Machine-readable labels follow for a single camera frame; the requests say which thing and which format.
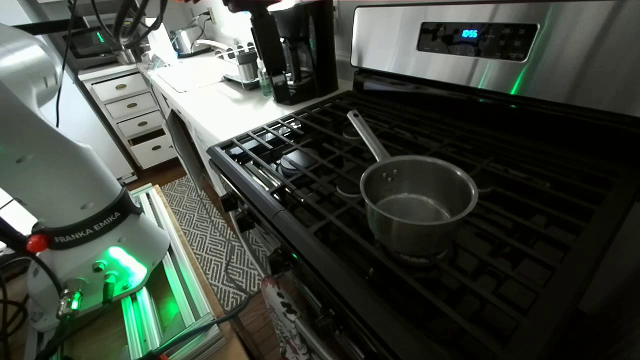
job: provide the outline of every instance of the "control panel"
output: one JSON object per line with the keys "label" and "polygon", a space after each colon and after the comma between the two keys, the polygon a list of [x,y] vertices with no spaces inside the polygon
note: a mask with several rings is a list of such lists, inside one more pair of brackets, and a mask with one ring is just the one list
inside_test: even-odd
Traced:
{"label": "control panel", "polygon": [[525,61],[538,32],[537,24],[423,22],[418,51]]}

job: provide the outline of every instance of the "oven handle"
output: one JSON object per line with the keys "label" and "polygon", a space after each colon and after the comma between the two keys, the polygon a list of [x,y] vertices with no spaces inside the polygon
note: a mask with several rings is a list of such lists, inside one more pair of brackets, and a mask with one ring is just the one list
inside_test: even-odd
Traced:
{"label": "oven handle", "polygon": [[298,316],[295,320],[296,329],[302,335],[302,337],[307,341],[307,345],[309,345],[316,355],[318,355],[322,360],[338,360],[339,358],[329,349],[320,338],[316,332],[311,329],[311,327],[304,321],[300,316]]}
{"label": "oven handle", "polygon": [[251,246],[251,243],[246,238],[244,238],[244,235],[240,232],[240,228],[238,227],[238,223],[236,221],[235,211],[229,211],[228,214],[234,226],[234,230],[235,230],[234,232],[236,233],[238,240],[240,240],[240,243],[242,244],[244,251],[246,251],[247,256],[249,256],[249,260],[251,260],[255,268],[258,270],[258,274],[260,274],[260,278],[264,278],[265,276],[267,276],[268,271],[262,266],[262,263],[258,260],[258,257],[255,254],[255,251],[253,251],[253,247]]}

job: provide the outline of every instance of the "saucepan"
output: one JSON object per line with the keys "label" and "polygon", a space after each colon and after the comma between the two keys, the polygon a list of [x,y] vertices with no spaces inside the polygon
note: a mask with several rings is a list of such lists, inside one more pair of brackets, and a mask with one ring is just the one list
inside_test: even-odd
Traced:
{"label": "saucepan", "polygon": [[377,163],[360,178],[369,228],[389,250],[441,254],[476,206],[478,189],[459,167],[429,156],[390,156],[356,110],[347,114]]}

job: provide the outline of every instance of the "red button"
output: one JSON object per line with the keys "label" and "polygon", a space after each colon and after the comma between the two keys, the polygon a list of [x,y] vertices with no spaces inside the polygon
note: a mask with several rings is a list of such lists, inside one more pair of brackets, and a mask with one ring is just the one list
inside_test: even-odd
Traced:
{"label": "red button", "polygon": [[27,242],[27,250],[34,254],[47,250],[47,247],[49,247],[49,238],[43,234],[31,235]]}

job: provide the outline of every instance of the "coffee maker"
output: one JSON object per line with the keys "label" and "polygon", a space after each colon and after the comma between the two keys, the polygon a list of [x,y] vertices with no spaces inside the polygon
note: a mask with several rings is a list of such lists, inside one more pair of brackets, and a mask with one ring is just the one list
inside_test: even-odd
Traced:
{"label": "coffee maker", "polygon": [[256,50],[273,98],[297,104],[338,89],[332,0],[223,0],[231,12],[249,11]]}

